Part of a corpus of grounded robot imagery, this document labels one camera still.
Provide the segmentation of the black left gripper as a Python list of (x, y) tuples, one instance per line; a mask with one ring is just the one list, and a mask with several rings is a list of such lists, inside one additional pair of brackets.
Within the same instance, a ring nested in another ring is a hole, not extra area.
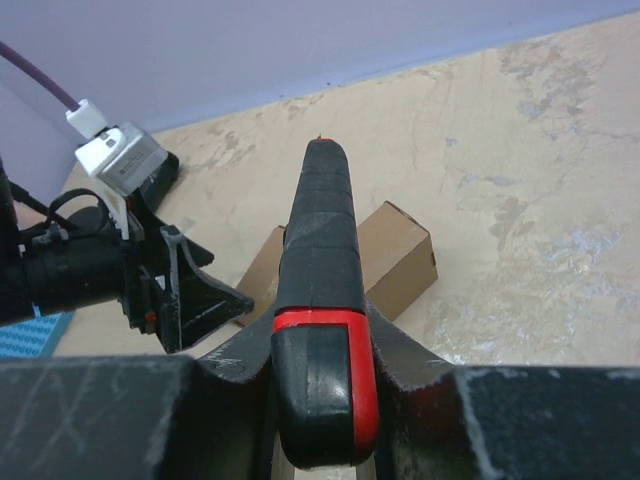
[[(66, 230), (46, 220), (21, 230), (14, 202), (1, 201), (1, 324), (117, 300), (134, 328), (154, 330), (168, 354), (194, 347), (228, 322), (251, 312), (254, 300), (202, 270), (214, 254), (190, 240), (156, 211), (178, 179), (169, 152), (129, 196), (125, 241), (103, 202), (93, 229)], [(165, 288), (148, 266), (161, 265)]]

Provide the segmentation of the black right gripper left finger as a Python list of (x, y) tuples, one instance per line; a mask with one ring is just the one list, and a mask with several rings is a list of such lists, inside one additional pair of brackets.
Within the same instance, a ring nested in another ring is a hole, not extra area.
[(201, 358), (1, 364), (5, 479), (267, 479), (271, 314)]

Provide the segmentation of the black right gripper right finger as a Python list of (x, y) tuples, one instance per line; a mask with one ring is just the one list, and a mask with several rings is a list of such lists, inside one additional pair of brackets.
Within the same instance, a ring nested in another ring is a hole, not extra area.
[(464, 366), (368, 310), (380, 479), (635, 479), (639, 372)]

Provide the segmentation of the red black utility knife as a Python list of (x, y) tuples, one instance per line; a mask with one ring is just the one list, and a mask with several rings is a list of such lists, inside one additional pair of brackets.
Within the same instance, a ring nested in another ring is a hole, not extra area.
[(379, 408), (348, 160), (306, 148), (283, 239), (271, 336), (279, 435), (299, 469), (358, 465)]

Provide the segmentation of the small cardboard box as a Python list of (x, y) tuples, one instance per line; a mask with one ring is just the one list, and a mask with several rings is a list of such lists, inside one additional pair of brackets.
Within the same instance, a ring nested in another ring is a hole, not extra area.
[[(285, 227), (271, 232), (237, 290), (254, 300), (252, 312), (235, 323), (245, 327), (275, 299)], [(390, 321), (395, 321), (438, 279), (429, 231), (390, 201), (358, 226), (364, 290)]]

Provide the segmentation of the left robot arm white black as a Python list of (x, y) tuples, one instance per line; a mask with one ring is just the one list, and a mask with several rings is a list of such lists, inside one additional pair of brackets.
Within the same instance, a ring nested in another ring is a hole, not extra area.
[(59, 215), (92, 193), (73, 189), (45, 206), (1, 177), (2, 325), (116, 300), (131, 328), (173, 354), (252, 311), (250, 297), (204, 272), (213, 254), (160, 220), (141, 189), (125, 200), (128, 239), (104, 200)]

